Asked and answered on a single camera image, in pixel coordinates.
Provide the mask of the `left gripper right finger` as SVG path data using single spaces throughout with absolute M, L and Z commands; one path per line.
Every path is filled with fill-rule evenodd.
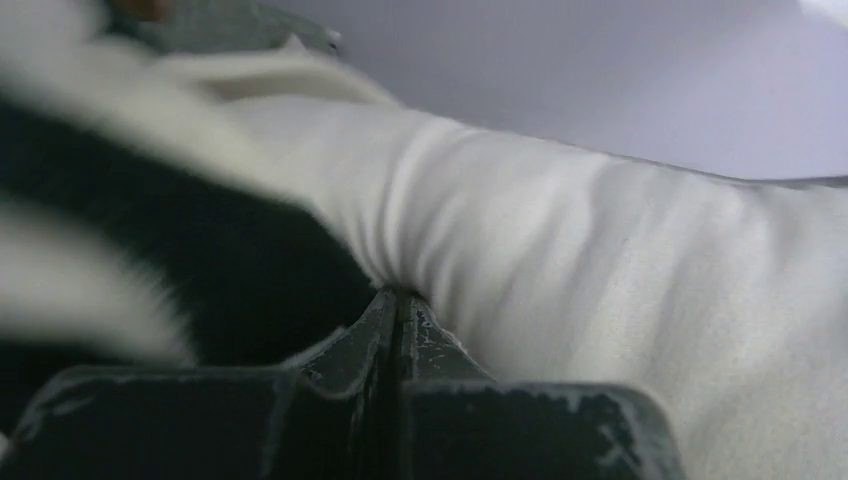
M 683 479 L 659 405 L 614 384 L 498 382 L 419 298 L 398 312 L 401 479 Z

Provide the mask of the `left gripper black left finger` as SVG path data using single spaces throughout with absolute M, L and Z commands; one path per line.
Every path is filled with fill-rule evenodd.
M 378 479 L 379 390 L 397 298 L 301 362 L 77 367 L 35 396 L 5 479 Z

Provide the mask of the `white pillow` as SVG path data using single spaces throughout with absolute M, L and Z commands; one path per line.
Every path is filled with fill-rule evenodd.
M 636 384 L 692 479 L 847 475 L 847 182 L 476 128 L 294 53 L 174 55 L 383 285 L 501 379 Z

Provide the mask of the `black white checkered pillowcase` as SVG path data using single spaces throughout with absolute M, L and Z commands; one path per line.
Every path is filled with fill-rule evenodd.
M 1 5 L 1 432 L 77 365 L 264 365 L 376 290 L 301 207 L 197 167 L 233 129 L 112 1 Z

